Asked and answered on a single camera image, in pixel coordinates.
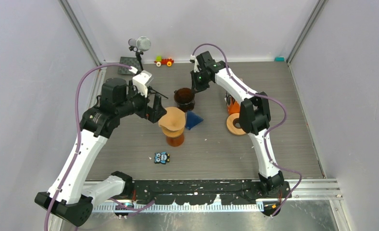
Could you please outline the brown paper coffee filter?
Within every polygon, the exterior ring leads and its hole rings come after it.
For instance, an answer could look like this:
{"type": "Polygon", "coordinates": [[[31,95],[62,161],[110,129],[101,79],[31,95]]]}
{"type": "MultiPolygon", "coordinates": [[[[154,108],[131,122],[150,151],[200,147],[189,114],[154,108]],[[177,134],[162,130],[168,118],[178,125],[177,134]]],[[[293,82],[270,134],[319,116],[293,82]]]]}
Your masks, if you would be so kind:
{"type": "Polygon", "coordinates": [[[177,107],[167,107],[166,114],[160,118],[158,125],[170,131],[178,131],[186,124],[186,114],[177,107]]]}

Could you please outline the amber glass carafe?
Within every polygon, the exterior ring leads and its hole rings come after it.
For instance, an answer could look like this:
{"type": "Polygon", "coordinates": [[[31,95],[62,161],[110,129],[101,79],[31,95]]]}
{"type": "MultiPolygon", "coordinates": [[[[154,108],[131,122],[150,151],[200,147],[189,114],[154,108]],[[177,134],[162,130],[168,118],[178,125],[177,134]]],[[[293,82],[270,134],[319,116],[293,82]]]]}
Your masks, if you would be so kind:
{"type": "Polygon", "coordinates": [[[166,142],[168,145],[172,147],[178,147],[180,146],[185,140],[184,134],[181,134],[178,137],[166,137],[166,142]]]}

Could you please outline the blue plastic dripper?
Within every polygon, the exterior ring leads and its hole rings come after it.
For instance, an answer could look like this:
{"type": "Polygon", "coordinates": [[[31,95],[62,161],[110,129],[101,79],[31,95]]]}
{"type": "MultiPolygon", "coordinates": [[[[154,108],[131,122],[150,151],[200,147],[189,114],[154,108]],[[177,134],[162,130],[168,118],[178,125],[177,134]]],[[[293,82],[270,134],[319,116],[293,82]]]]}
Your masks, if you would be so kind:
{"type": "Polygon", "coordinates": [[[186,113],[186,124],[185,128],[188,130],[191,130],[193,127],[197,126],[201,122],[203,122],[204,119],[200,117],[199,115],[195,114],[192,111],[188,111],[186,113]]]}

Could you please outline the orange coffee filter box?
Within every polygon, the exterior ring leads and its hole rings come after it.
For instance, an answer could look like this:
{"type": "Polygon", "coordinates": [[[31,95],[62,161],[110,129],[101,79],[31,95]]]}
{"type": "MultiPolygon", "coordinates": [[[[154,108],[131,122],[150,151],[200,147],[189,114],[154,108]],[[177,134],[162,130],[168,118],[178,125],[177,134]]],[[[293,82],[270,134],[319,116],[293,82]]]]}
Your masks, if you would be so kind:
{"type": "Polygon", "coordinates": [[[228,92],[225,94],[225,101],[227,105],[227,112],[229,115],[240,112],[240,105],[228,92]]]}

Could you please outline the wooden ring stand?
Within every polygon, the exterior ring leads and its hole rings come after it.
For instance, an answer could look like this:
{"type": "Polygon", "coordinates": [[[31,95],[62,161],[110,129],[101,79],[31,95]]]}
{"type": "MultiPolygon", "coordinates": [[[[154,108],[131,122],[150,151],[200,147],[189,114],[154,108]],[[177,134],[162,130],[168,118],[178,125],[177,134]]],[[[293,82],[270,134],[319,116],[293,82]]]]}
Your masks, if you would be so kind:
{"type": "Polygon", "coordinates": [[[240,117],[239,113],[233,113],[229,115],[226,120],[226,126],[227,126],[228,131],[231,134],[236,135],[236,136],[242,136],[246,134],[246,132],[240,126],[239,117],[240,117]]]}

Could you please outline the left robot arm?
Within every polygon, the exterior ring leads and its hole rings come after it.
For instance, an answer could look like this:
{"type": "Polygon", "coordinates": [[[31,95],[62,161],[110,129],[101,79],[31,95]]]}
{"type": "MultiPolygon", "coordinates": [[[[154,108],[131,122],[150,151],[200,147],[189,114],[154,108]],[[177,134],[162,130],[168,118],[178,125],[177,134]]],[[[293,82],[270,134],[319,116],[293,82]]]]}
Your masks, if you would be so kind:
{"type": "Polygon", "coordinates": [[[121,199],[132,195],[133,179],[120,171],[87,189],[83,185],[98,153],[123,117],[136,114],[155,123],[166,114],[159,94],[153,106],[148,106],[151,81],[151,77],[139,74],[129,82],[111,78],[102,85],[96,104],[78,121],[75,145],[62,171],[46,192],[37,193],[37,205],[80,227],[96,206],[117,195],[121,199]]]}

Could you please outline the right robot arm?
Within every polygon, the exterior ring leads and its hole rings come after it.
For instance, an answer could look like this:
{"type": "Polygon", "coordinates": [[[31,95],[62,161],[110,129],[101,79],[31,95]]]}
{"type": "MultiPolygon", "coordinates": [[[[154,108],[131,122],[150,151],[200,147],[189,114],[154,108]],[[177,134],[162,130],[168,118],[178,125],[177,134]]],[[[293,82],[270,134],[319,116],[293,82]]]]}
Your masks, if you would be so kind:
{"type": "Polygon", "coordinates": [[[267,95],[248,87],[224,61],[215,61],[208,51],[191,55],[190,62],[194,64],[191,71],[193,92],[204,91],[213,82],[240,105],[239,124],[252,140],[258,159],[260,191],[265,197],[273,197],[279,192],[284,177],[277,166],[268,133],[271,114],[267,95]]]}

